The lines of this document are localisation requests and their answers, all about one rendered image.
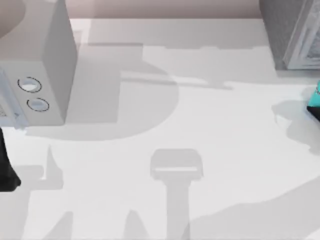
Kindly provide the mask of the grey cabinet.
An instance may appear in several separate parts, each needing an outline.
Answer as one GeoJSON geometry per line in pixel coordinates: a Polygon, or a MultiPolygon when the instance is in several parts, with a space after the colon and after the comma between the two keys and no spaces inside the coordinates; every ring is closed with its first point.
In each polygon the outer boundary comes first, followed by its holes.
{"type": "Polygon", "coordinates": [[[320,0],[259,0],[276,70],[320,70],[320,0]]]}

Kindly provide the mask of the pale microwave oven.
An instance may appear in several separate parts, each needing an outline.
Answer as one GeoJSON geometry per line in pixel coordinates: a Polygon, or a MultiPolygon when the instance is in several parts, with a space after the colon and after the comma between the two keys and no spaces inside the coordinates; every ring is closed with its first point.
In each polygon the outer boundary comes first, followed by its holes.
{"type": "Polygon", "coordinates": [[[66,0],[0,0],[0,127],[63,125],[77,60],[66,0]],[[25,77],[42,89],[20,89],[17,81],[25,77]],[[49,109],[30,109],[27,100],[35,98],[49,109]]]}

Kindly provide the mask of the teal bottle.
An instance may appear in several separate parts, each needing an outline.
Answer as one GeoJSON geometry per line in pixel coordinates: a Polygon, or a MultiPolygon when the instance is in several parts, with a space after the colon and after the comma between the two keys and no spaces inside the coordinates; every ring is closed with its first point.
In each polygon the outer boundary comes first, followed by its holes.
{"type": "Polygon", "coordinates": [[[320,108],[320,80],[317,82],[315,90],[314,90],[313,94],[311,95],[307,106],[320,108]]]}

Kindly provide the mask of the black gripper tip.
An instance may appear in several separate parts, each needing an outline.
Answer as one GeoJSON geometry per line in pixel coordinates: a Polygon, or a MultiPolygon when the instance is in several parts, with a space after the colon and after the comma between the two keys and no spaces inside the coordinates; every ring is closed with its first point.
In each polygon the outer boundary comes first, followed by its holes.
{"type": "Polygon", "coordinates": [[[21,183],[9,160],[3,130],[0,128],[0,193],[13,192],[21,183]]]}

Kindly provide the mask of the round microwave knob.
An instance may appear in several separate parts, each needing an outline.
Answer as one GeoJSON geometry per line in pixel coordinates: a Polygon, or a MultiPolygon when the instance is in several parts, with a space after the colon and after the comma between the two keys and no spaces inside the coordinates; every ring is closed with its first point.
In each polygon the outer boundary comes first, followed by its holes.
{"type": "Polygon", "coordinates": [[[37,93],[42,89],[41,82],[36,78],[30,76],[19,78],[17,80],[17,85],[20,89],[27,93],[37,93]]]}
{"type": "Polygon", "coordinates": [[[27,100],[26,104],[31,110],[36,112],[46,112],[50,108],[49,103],[45,99],[39,97],[27,100]]]}

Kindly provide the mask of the black object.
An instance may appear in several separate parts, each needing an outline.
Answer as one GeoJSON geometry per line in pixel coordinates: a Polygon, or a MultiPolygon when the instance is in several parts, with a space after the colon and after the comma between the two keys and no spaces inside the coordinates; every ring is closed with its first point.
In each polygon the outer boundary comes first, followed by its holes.
{"type": "Polygon", "coordinates": [[[320,123],[320,106],[307,106],[306,109],[320,123]]]}

